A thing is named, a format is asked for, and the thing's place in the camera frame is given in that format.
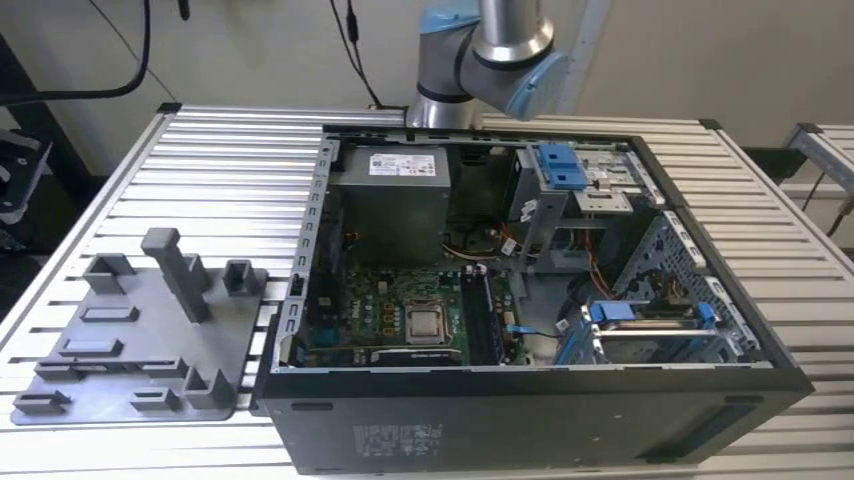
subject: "blue plastic clip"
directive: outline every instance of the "blue plastic clip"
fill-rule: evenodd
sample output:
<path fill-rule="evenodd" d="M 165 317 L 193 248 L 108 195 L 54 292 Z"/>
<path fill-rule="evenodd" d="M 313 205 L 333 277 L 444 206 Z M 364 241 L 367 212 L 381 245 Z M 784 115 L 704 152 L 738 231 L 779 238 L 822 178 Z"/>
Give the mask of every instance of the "blue plastic clip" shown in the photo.
<path fill-rule="evenodd" d="M 548 180 L 548 186 L 555 190 L 584 190 L 587 175 L 577 163 L 575 151 L 568 145 L 540 143 L 539 164 Z"/>

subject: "gray plastic holder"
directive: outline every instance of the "gray plastic holder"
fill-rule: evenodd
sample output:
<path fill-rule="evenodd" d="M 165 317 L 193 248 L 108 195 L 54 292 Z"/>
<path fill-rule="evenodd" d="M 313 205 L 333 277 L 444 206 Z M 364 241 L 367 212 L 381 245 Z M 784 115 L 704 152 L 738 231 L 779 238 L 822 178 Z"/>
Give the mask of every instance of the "gray plastic holder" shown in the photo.
<path fill-rule="evenodd" d="M 17 425 L 224 420 L 235 410 L 267 271 L 248 260 L 205 269 L 180 235 L 152 228 L 142 251 L 92 259 L 92 287 L 14 400 Z"/>

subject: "white wall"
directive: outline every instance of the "white wall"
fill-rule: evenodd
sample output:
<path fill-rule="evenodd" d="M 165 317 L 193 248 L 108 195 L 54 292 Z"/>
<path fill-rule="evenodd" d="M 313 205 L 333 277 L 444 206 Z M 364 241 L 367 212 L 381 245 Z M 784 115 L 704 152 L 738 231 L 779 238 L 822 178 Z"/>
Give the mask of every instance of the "white wall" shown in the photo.
<path fill-rule="evenodd" d="M 715 118 L 740 145 L 854 124 L 854 1 L 612 0 L 580 115 Z"/>
<path fill-rule="evenodd" d="M 96 0 L 137 54 L 138 0 Z M 405 105 L 415 92 L 417 20 L 429 3 L 355 0 L 360 50 L 383 103 Z M 183 22 L 175 0 L 153 0 L 150 67 L 179 101 L 281 107 L 364 107 L 369 98 L 348 64 L 325 0 L 195 0 Z M 339 1 L 344 13 L 345 2 Z M 548 0 L 555 44 L 568 48 L 583 0 Z M 85 0 L 1 0 L 0 30 L 40 89 L 112 88 L 136 61 Z M 152 78 L 129 96 L 50 105 L 96 173 L 121 160 L 168 101 Z"/>

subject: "aluminum extrusion table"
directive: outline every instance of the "aluminum extrusion table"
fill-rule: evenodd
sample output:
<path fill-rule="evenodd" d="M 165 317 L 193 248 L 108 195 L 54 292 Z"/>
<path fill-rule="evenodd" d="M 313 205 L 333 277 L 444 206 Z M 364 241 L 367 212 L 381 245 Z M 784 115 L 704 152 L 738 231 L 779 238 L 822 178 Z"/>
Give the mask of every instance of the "aluminum extrusion table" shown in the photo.
<path fill-rule="evenodd" d="M 698 121 L 497 116 L 487 129 L 642 135 L 816 392 L 695 469 L 509 471 L 417 478 L 854 478 L 854 265 L 719 129 Z M 0 473 L 54 478 L 291 478 L 268 419 L 247 411 L 269 316 L 284 297 L 323 124 L 403 124 L 399 111 L 184 106 L 158 113 L 0 324 Z M 82 298 L 96 253 L 138 250 L 152 226 L 181 231 L 209 267 L 271 272 L 243 379 L 224 422 L 17 427 L 12 400 Z"/>
<path fill-rule="evenodd" d="M 854 126 L 800 123 L 786 146 L 800 150 L 848 196 L 854 195 Z"/>

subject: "black cable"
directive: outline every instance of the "black cable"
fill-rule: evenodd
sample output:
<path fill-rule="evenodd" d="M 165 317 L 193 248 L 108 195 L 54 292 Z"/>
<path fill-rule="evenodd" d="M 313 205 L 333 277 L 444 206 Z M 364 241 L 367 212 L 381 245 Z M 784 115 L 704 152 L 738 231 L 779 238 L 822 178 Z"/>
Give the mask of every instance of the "black cable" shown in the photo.
<path fill-rule="evenodd" d="M 54 90 L 26 93 L 21 95 L 6 95 L 0 97 L 0 106 L 9 107 L 26 103 L 48 102 L 56 100 L 86 100 L 97 98 L 114 98 L 126 95 L 138 88 L 145 78 L 148 69 L 148 58 L 150 56 L 150 0 L 142 0 L 144 15 L 144 37 L 142 37 L 142 58 L 140 60 L 138 70 L 130 81 L 118 88 L 110 90 Z"/>
<path fill-rule="evenodd" d="M 812 195 L 815 195 L 815 190 L 818 190 L 818 185 L 822 183 L 823 179 L 824 179 L 824 172 L 822 172 L 822 174 L 815 179 L 815 183 L 812 184 L 812 190 L 810 190 L 810 193 L 806 196 L 806 200 L 803 201 L 803 206 L 800 207 L 802 212 L 806 212 L 806 207 L 810 205 L 810 200 L 812 200 Z"/>
<path fill-rule="evenodd" d="M 832 234 L 836 233 L 836 229 L 839 228 L 839 225 L 842 224 L 842 218 L 844 217 L 843 214 L 836 215 L 835 220 L 832 221 L 832 225 L 830 225 L 830 230 L 827 230 L 827 236 L 832 237 Z"/>
<path fill-rule="evenodd" d="M 352 69 L 356 71 L 356 75 L 359 75 L 359 78 L 361 79 L 361 83 L 364 84 L 364 88 L 368 91 L 368 95 L 371 96 L 371 100 L 373 101 L 373 104 L 376 105 L 376 108 L 383 108 L 383 103 L 379 101 L 379 97 L 376 96 L 376 93 L 373 93 L 373 89 L 371 88 L 371 84 L 368 82 L 367 77 L 364 76 L 364 72 L 363 70 L 359 68 L 359 65 L 356 64 L 356 61 L 353 60 L 353 56 L 352 53 L 349 52 L 349 44 L 347 43 L 347 37 L 344 36 L 344 26 L 341 25 L 341 18 L 337 14 L 337 7 L 335 6 L 335 0 L 329 0 L 329 6 L 332 7 L 332 13 L 335 14 L 335 23 L 337 24 L 337 33 L 341 37 L 341 43 L 344 44 L 344 50 L 347 51 L 347 58 L 349 59 L 349 65 L 352 66 Z"/>
<path fill-rule="evenodd" d="M 563 338 L 560 335 L 549 335 L 543 332 L 533 332 L 533 333 L 529 333 L 528 335 L 539 335 L 540 337 L 545 337 L 545 338 Z"/>
<path fill-rule="evenodd" d="M 101 10 L 101 7 L 97 6 L 97 3 L 94 3 L 94 0 L 86 0 L 86 1 L 92 5 L 92 7 L 94 7 L 94 10 L 97 10 L 97 13 L 101 15 L 101 18 L 104 19 L 104 21 L 109 25 L 109 28 L 112 28 L 112 31 L 116 32 L 116 35 L 118 35 L 118 39 L 121 40 L 121 43 L 124 43 L 124 46 L 126 47 L 128 52 L 130 52 L 130 56 L 133 57 L 133 59 L 138 63 L 141 63 L 138 55 L 136 55 L 136 52 L 133 51 L 133 47 L 130 47 L 130 42 L 128 42 L 126 38 L 124 38 L 124 35 L 121 34 L 121 31 L 118 30 L 116 25 L 112 23 L 112 20 L 106 16 L 106 13 Z M 160 77 L 157 76 L 154 71 L 150 69 L 150 67 L 148 67 L 145 70 L 148 70 L 148 73 L 150 74 L 152 78 L 160 84 L 160 87 L 163 87 L 163 90 L 165 91 L 167 95 L 172 99 L 172 101 L 177 102 L 177 98 L 175 98 L 175 95 L 172 94 L 172 91 L 169 90 L 169 88 L 163 83 L 163 80 L 160 80 Z"/>

